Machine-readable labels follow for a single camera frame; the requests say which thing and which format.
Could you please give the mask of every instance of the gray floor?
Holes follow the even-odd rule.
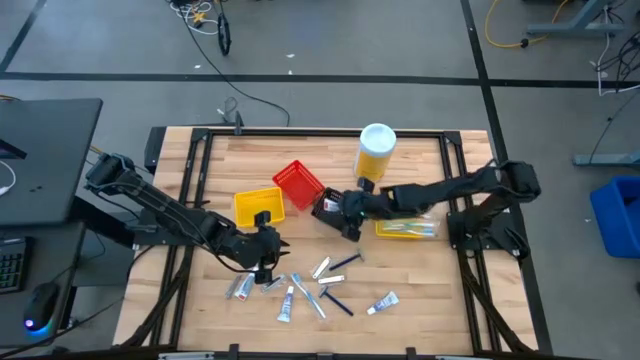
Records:
[[[11,44],[35,3],[0,0],[0,54]],[[638,30],[633,2],[619,9]],[[568,5],[560,20],[578,11]],[[602,38],[552,37],[526,50],[487,44],[484,17],[491,0],[471,0],[484,59],[492,79],[593,80]],[[491,34],[519,41],[529,22],[547,22],[556,3],[504,1]],[[234,74],[412,75],[475,78],[473,54],[459,2],[447,0],[231,0],[234,31],[228,58],[215,40],[198,35],[212,60]],[[614,39],[618,48],[627,36]],[[213,70],[184,26],[159,0],[130,2],[48,0],[12,62],[12,72],[208,74]],[[359,127],[385,122],[396,128],[489,130],[479,87],[399,84],[241,83],[240,88],[286,107],[292,126]],[[104,100],[94,144],[141,162],[151,126],[218,122],[228,96],[240,100],[248,125],[281,126],[277,110],[251,102],[222,83],[0,81],[0,93],[24,99],[100,97]],[[626,94],[600,98],[595,89],[494,88],[496,107],[512,159],[534,164],[543,195],[524,205],[526,227],[556,354],[630,359],[640,352],[640,280],[637,260],[609,257],[602,245],[589,193],[625,169],[577,169],[575,153],[589,152],[606,118]],[[600,151],[630,151],[640,125],[636,99],[611,126]],[[99,200],[79,190],[85,199]],[[132,205],[126,200],[124,204]],[[114,208],[100,204],[107,211]],[[87,252],[96,242],[87,237]],[[109,264],[131,260],[109,247]],[[92,269],[85,269],[91,275]],[[110,287],[83,288],[74,315],[82,317],[122,295],[120,275]],[[75,350],[106,348],[119,309],[83,332],[61,338]],[[88,341],[91,332],[93,341]]]

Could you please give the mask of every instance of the red plastic bin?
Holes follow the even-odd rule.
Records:
[[[324,191],[324,185],[298,160],[277,173],[273,182],[282,188],[299,210],[311,205]]]

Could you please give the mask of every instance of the white lid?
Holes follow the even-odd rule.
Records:
[[[372,155],[385,156],[396,145],[396,133],[384,124],[371,124],[365,127],[360,134],[360,143],[364,145]]]

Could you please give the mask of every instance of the toothpaste tube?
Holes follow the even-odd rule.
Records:
[[[313,297],[313,295],[311,295],[309,290],[307,290],[307,288],[304,286],[304,284],[302,283],[302,279],[300,278],[300,275],[298,275],[298,273],[291,274],[291,280],[293,280],[293,282],[298,286],[300,291],[302,291],[302,293],[307,298],[307,300],[309,300],[309,302],[311,303],[311,306],[313,306],[313,308],[316,310],[318,315],[320,315],[321,318],[326,319],[327,316],[324,314],[324,311],[322,311],[320,304],[318,304],[318,302]]]
[[[373,315],[373,314],[375,314],[377,312],[380,312],[380,311],[390,307],[391,305],[395,305],[395,304],[397,304],[399,302],[400,302],[400,300],[398,300],[398,297],[396,296],[396,293],[394,293],[393,291],[390,291],[380,301],[378,301],[377,303],[373,304],[373,306],[370,307],[367,310],[367,314]]]
[[[333,200],[324,199],[323,209],[327,212],[336,212],[340,211],[340,205]]]
[[[278,321],[291,322],[291,306],[293,305],[293,286],[289,286],[278,315]]]
[[[238,299],[242,301],[247,300],[247,298],[249,297],[249,294],[251,293],[251,288],[253,287],[253,283],[255,282],[255,277],[256,277],[255,273],[250,273],[249,275],[247,275],[246,278],[244,278],[244,281],[242,282],[242,284],[240,284],[240,287],[238,288],[238,290],[236,290],[236,293],[235,293],[235,296]]]

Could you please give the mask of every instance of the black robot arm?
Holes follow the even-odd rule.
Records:
[[[281,255],[281,246],[288,246],[280,239],[274,228],[266,226],[270,214],[256,215],[258,232],[243,233],[235,223],[212,211],[190,209],[180,204],[153,185],[147,183],[135,172],[131,159],[118,154],[102,154],[95,166],[86,175],[85,188],[100,196],[123,194],[151,211],[157,223],[175,236],[191,239],[197,245],[216,256],[227,268],[220,256],[225,256],[242,266],[258,270],[255,272],[258,284],[272,280],[272,269]]]
[[[343,218],[339,226],[343,235],[352,241],[358,241],[358,230],[365,219],[411,218],[423,214],[435,204],[461,197],[488,193],[490,196],[480,205],[471,206],[464,211],[452,214],[455,228],[466,238],[480,236],[497,238],[497,242],[516,241],[524,246],[517,234],[505,230],[497,234],[488,234],[494,219],[505,209],[516,203],[533,201],[540,195],[540,185],[533,167],[524,162],[507,161],[498,166],[484,166],[475,172],[429,185],[404,184],[380,188],[380,194],[372,194],[374,184],[365,178],[358,180],[362,190],[347,190],[339,200]],[[525,252],[502,246],[510,253],[522,257]]]

